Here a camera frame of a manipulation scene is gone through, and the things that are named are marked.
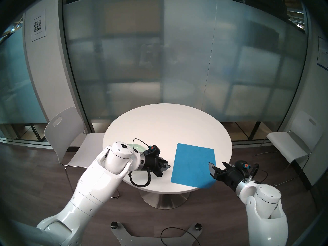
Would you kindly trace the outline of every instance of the white table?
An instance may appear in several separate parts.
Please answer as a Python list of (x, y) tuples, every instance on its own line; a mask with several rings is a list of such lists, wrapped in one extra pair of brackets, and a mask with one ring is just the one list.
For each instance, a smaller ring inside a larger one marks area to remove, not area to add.
[[(225, 168), (222, 162), (229, 163), (232, 154), (230, 136), (220, 122), (201, 110), (178, 104), (146, 105), (122, 114), (106, 130), (103, 148), (115, 141), (132, 144), (134, 138), (156, 145), (161, 150), (159, 156), (171, 165), (162, 177), (152, 173), (148, 186), (136, 187), (148, 204), (159, 209), (181, 205), (191, 191), (198, 189), (171, 182), (178, 143), (214, 149), (216, 166), (221, 169)], [(134, 144), (144, 146), (138, 140)], [(147, 178), (146, 171), (132, 172), (136, 184), (145, 184)], [(128, 175), (123, 180), (132, 185)]]

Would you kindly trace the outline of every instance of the blue towel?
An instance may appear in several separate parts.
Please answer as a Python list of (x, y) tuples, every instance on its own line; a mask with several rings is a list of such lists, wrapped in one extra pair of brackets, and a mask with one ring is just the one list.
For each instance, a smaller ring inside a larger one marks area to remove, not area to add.
[(197, 188), (210, 188), (216, 180), (210, 175), (209, 162), (216, 164), (213, 149), (178, 144), (171, 182)]

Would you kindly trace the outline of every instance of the frosted glass wall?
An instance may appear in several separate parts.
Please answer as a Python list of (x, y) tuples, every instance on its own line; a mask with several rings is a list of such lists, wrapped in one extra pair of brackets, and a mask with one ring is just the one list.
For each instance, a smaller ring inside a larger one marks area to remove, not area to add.
[(80, 0), (64, 23), (88, 120), (178, 103), (219, 121), (281, 121), (306, 53), (297, 28), (230, 0)]
[(0, 45), (0, 124), (2, 123), (47, 123), (27, 71), (22, 28)]

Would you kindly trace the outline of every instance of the chair seat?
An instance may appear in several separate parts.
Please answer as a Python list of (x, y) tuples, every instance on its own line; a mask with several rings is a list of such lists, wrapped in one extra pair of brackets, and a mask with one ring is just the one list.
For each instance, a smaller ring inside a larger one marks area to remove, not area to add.
[(267, 138), (279, 152), (291, 163), (294, 159), (307, 155), (307, 153), (291, 138), (287, 132), (272, 132)]
[(67, 164), (75, 167), (89, 167), (94, 159), (101, 153), (105, 133), (90, 133), (83, 141), (81, 147)]

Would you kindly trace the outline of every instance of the dark floor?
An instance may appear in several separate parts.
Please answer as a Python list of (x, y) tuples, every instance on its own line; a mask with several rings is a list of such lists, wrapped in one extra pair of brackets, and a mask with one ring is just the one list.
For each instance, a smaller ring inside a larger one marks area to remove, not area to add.
[[(262, 147), (261, 152), (274, 149)], [(233, 149), (232, 163), (246, 160), (259, 163), (269, 173), (266, 183), (273, 185), (295, 176), (288, 162), (280, 153), (269, 153), (254, 157), (260, 148)], [(73, 152), (67, 152), (68, 162)], [(2, 161), (1, 199), (7, 205), (9, 218), (36, 226), (42, 219), (60, 212), (70, 200), (64, 167), (57, 162), (53, 150), (33, 149), (23, 146), (0, 144)], [(68, 168), (73, 184), (76, 184), (85, 169)], [(262, 180), (264, 173), (256, 175)], [(295, 179), (277, 187), (282, 193), (282, 206), (288, 219), (289, 238), (287, 245), (302, 234), (317, 215), (309, 191)], [(222, 182), (210, 189), (191, 192), (188, 200), (172, 210), (159, 210), (149, 206), (141, 198), (138, 189), (122, 182), (118, 187), (119, 199), (110, 199), (92, 218), (83, 236), (83, 245), (120, 245), (110, 231), (110, 223), (123, 223), (131, 235), (159, 237), (166, 227), (189, 228), (192, 223), (201, 223), (203, 232), (199, 242), (204, 245), (248, 245), (247, 214), (244, 204), (235, 193)], [(165, 231), (165, 236), (181, 236), (182, 231)]]

